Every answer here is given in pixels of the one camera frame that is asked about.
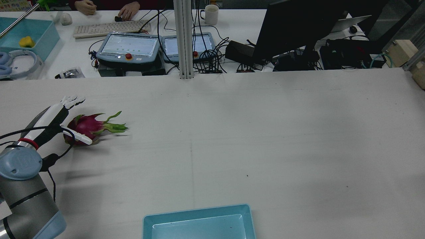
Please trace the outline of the person's bare hand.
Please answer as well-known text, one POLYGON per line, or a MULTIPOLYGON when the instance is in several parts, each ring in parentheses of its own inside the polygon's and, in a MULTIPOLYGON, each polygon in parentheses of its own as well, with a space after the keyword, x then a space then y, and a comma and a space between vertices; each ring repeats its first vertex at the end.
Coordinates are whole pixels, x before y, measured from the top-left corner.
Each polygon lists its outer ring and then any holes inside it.
POLYGON ((77 11, 84 15, 94 15, 97 11, 97 6, 91 0, 75 1, 74 7, 77 11))
POLYGON ((137 14, 139 9, 140 9, 140 4, 137 1, 128 3, 120 9, 117 17, 121 18, 121 21, 132 20, 132 18, 134 17, 135 14, 137 14))

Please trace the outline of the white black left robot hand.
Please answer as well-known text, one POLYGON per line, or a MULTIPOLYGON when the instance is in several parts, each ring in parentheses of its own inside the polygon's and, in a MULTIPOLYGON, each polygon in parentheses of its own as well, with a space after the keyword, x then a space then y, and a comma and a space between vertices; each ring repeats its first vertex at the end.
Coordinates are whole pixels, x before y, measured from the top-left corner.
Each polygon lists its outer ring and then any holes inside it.
POLYGON ((21 133, 20 142, 26 142, 37 150, 58 133, 63 133, 61 124, 69 114, 69 110, 85 101, 84 96, 65 96, 61 101, 49 106, 39 113, 27 126, 27 128, 49 126, 49 128, 31 130, 21 133))

